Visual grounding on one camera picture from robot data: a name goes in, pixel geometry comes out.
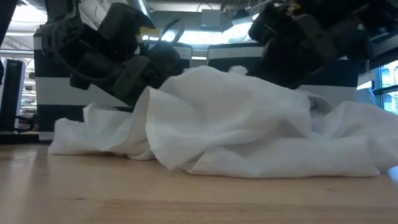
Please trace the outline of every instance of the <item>black mechanical part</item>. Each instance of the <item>black mechanical part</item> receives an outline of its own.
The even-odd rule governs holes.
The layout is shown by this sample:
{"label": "black mechanical part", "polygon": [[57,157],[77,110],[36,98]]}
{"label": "black mechanical part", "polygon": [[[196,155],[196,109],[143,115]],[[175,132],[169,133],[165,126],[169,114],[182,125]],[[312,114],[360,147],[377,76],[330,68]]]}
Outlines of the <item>black mechanical part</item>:
{"label": "black mechanical part", "polygon": [[249,30],[266,50],[248,75],[294,89],[338,58],[369,60],[371,37],[396,32],[397,15],[393,0],[270,1]]}
{"label": "black mechanical part", "polygon": [[[78,0],[74,0],[69,14],[41,30],[44,53],[70,71],[71,86],[87,90],[93,84],[134,107],[147,86],[159,88],[168,77],[183,72],[172,43],[158,41],[151,49],[139,43],[141,27],[155,28],[140,10],[114,3],[98,30],[83,24],[77,12]],[[173,42],[184,30],[182,26]],[[140,55],[134,54],[138,46]]]}

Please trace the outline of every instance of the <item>white cloth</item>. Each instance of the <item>white cloth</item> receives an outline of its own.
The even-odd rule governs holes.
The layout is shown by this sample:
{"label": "white cloth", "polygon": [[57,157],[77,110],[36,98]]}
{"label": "white cloth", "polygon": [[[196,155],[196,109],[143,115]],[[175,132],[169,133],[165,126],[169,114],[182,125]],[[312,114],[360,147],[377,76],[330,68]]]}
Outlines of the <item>white cloth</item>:
{"label": "white cloth", "polygon": [[113,152],[189,174],[370,177],[398,165],[398,116],[199,67],[146,88],[134,113],[97,104],[60,119],[49,152]]}

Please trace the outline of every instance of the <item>wooden tabletop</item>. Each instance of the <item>wooden tabletop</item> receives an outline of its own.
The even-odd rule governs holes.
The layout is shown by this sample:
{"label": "wooden tabletop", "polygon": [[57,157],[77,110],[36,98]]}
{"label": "wooden tabletop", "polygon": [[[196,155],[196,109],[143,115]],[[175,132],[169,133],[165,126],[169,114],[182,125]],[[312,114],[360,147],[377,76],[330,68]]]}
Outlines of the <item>wooden tabletop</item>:
{"label": "wooden tabletop", "polygon": [[0,223],[396,224],[396,182],[398,168],[376,178],[249,180],[0,146]]}

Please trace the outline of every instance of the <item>black pole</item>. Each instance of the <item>black pole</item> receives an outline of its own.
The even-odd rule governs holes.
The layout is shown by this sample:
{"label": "black pole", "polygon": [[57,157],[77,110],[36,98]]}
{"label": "black pole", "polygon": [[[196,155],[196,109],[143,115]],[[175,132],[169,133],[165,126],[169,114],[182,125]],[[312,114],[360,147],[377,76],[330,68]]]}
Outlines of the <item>black pole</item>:
{"label": "black pole", "polygon": [[73,11],[77,0],[45,0],[47,22],[56,22]]}
{"label": "black pole", "polygon": [[[18,0],[1,0],[0,1],[0,46],[6,36],[8,26],[11,22],[12,15],[14,14],[15,8],[17,7]],[[0,86],[2,85],[1,80],[4,76],[4,66],[0,62]]]}

